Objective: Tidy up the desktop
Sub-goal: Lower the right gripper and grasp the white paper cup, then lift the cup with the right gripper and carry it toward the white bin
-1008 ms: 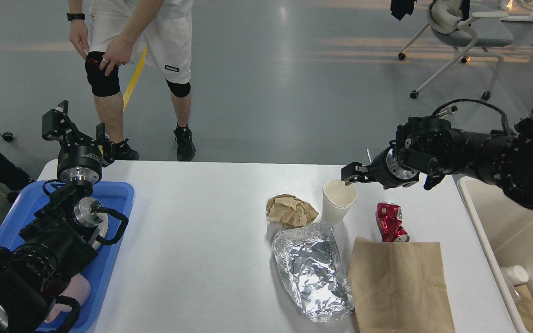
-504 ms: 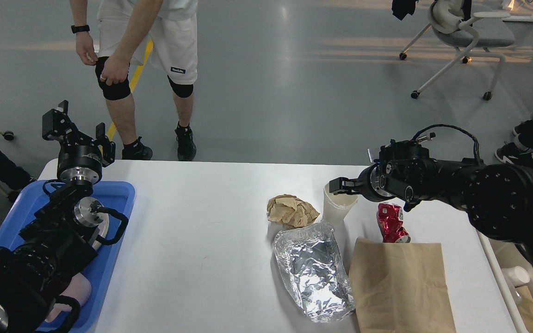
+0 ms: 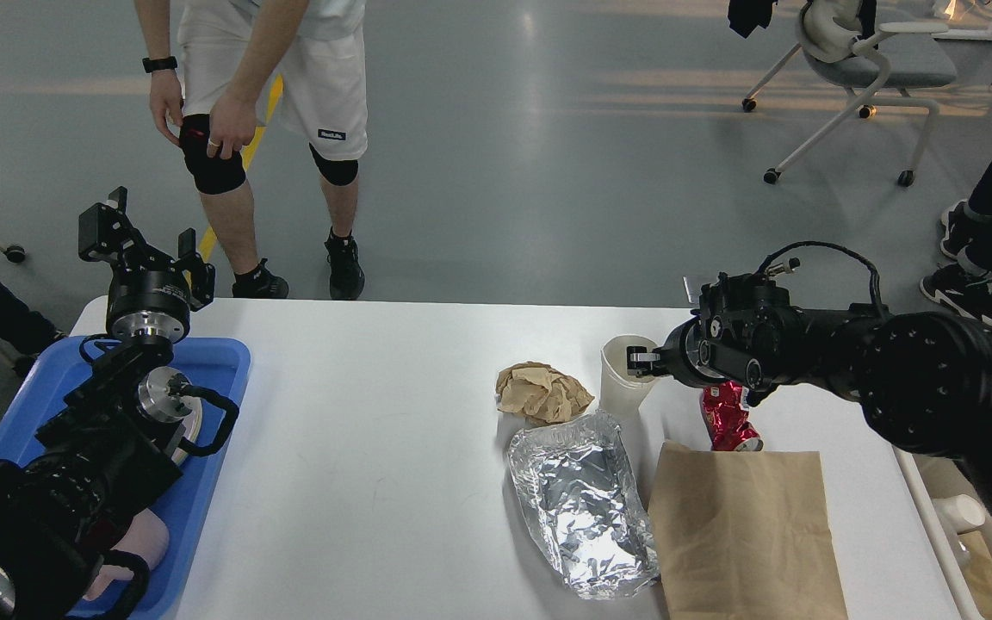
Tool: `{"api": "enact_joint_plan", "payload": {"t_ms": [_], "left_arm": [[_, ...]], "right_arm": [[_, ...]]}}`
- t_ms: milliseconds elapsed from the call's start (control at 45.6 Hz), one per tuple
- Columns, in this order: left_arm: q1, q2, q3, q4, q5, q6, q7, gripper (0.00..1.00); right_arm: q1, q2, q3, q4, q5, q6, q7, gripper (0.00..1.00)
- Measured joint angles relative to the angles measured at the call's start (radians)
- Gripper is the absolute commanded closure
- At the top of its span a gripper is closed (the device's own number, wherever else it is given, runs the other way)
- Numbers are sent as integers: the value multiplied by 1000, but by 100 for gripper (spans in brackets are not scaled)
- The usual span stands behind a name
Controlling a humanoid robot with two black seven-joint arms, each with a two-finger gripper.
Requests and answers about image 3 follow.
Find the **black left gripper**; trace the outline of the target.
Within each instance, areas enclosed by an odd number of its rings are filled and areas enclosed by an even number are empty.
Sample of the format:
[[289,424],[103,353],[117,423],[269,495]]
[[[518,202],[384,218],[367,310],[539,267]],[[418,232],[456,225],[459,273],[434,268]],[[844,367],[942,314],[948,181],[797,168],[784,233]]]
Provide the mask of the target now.
[[106,333],[125,341],[157,335],[177,343],[189,335],[189,315],[215,298],[215,267],[197,250],[196,231],[177,237],[176,272],[157,270],[155,250],[127,218],[127,188],[118,187],[78,216],[77,254],[109,264]]

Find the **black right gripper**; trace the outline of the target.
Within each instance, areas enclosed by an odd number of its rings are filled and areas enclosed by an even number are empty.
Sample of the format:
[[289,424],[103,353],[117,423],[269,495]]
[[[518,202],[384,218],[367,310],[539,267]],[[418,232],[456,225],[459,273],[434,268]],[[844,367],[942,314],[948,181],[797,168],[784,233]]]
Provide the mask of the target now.
[[631,377],[670,376],[689,388],[708,388],[712,377],[699,365],[701,328],[698,319],[686,321],[656,350],[627,346],[627,373]]

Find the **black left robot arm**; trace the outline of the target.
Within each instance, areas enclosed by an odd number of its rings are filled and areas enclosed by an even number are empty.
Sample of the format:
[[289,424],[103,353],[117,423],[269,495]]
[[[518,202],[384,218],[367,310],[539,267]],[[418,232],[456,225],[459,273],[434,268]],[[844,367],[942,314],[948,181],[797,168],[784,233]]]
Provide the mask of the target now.
[[236,403],[190,383],[171,365],[190,315],[215,293],[215,267],[193,229],[177,257],[143,239],[127,218],[127,189],[79,216],[78,254],[113,271],[100,354],[62,412],[36,429],[42,455],[0,459],[0,619],[67,619],[103,567],[130,573],[103,619],[126,619],[148,589],[140,555],[115,548],[133,519],[181,478],[176,453],[217,454]]

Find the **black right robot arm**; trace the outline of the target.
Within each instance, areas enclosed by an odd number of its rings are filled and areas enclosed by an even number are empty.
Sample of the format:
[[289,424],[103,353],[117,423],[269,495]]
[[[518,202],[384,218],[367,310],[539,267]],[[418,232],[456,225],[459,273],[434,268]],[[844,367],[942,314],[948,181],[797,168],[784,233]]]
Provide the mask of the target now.
[[753,272],[720,274],[664,345],[627,349],[629,372],[693,388],[737,381],[753,404],[780,385],[814,385],[859,404],[894,447],[954,460],[992,517],[992,328],[890,313],[871,262],[869,302],[803,309],[776,282],[797,264],[772,252]]

